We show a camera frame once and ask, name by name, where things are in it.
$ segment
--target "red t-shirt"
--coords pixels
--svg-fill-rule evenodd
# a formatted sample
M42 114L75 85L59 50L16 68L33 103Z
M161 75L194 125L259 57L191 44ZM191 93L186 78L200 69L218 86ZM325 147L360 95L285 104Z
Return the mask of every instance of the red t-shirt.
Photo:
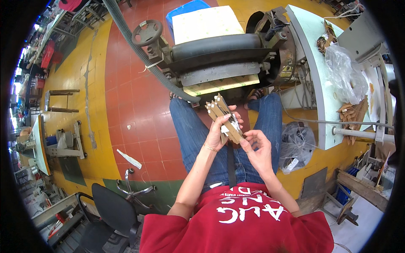
M332 252L333 237L322 212L295 218L266 186L218 186L201 195L187 221L145 216L140 252Z

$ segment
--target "blue plastic stool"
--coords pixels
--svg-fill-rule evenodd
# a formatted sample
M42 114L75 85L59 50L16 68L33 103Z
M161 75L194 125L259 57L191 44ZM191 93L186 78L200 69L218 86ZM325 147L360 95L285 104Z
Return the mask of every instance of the blue plastic stool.
M184 13L189 13L192 11L198 11L201 9L207 9L207 8L211 8L211 6L207 5L206 2L204 2L202 0L193 0L191 2L188 2L187 4L184 4L180 7L172 10L171 12L169 12L166 15L166 21L167 21L167 26L169 27L169 31L170 31L173 41L175 41L175 36L173 33L173 21L172 21L173 16L177 16L177 15L184 14Z

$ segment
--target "blue jeans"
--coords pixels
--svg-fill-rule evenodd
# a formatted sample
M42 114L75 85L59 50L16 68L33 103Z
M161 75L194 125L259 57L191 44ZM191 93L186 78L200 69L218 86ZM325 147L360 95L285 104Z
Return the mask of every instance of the blue jeans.
M277 173L280 145L281 145L281 100L276 93L269 94L258 100L250 100L248 107L258 111L254 129L263 131L271 142L271 161L274 173ZM183 163L187 173L196 161L197 155L207 138L209 129L204 125L190 104L178 98L170 101L170 113L179 137ZM235 175L237 183L250 182L264 184L259 174L250 164L246 152L242 149L234 149ZM227 148L218 151L211 168L205 179L201 193L210 190L210 185L221 183L229 185Z

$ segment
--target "gold bracelet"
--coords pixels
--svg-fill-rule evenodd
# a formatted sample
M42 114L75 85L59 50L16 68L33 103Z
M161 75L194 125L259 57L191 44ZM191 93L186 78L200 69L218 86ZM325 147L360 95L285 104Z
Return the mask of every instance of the gold bracelet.
M210 150L212 150L212 151L218 152L218 150L213 149L213 148L211 148L211 147L207 146L205 143L204 143L204 147L206 147L206 148L208 148L208 149L210 149Z

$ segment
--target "clear plastic bag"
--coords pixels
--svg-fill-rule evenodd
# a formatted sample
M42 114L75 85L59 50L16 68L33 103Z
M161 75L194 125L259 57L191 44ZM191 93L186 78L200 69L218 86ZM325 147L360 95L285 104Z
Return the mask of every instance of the clear plastic bag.
M326 48L325 62L329 74L327 83L335 87L339 100L359 104L369 86L361 71L355 69L357 63L350 58L350 52L336 44L330 45Z
M312 129L303 122L283 124L279 167L284 174L303 168L316 148Z

